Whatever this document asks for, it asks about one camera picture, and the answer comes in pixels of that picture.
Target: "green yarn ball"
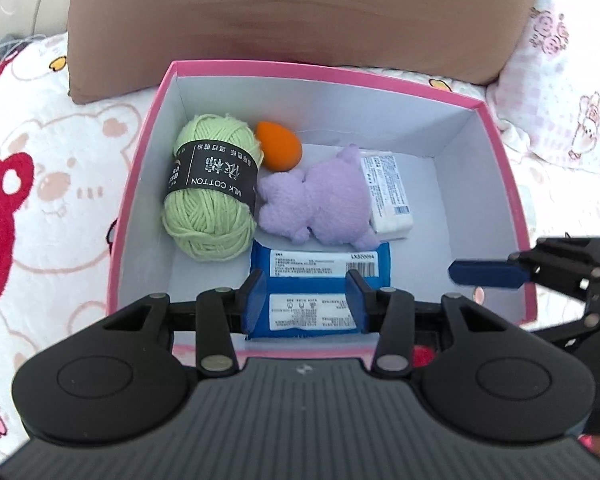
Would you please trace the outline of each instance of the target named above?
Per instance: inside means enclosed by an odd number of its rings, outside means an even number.
[[[190,140],[224,140],[262,163],[262,150],[249,126],[233,117],[200,115],[182,129],[173,155]],[[180,189],[164,199],[162,224],[177,246],[201,261],[224,262],[251,246],[256,222],[249,207],[213,189]]]

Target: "white wire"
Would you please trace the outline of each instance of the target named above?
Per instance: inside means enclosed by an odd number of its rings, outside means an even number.
[[[24,43],[29,43],[30,41],[36,40],[46,40],[46,36],[44,34],[33,34],[32,36],[27,36],[26,38],[22,38],[21,40],[9,40],[0,44],[0,49],[4,46],[13,45],[9,51],[4,55],[2,59],[7,57],[9,54],[14,52],[18,47],[20,47]]]

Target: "orange egg-shaped object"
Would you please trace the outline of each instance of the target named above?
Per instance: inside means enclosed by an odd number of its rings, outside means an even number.
[[[290,130],[280,124],[259,122],[256,126],[256,139],[264,155],[262,164],[269,171],[289,171],[295,168],[302,158],[302,144]]]

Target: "black paper label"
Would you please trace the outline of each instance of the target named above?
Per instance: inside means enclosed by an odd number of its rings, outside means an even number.
[[[179,189],[215,189],[246,204],[254,215],[258,166],[249,153],[222,140],[192,140],[173,161],[167,194]]]

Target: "pink patterned pillow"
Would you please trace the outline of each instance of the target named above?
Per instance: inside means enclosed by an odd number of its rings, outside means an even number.
[[[600,0],[536,0],[487,102],[514,150],[600,173]]]

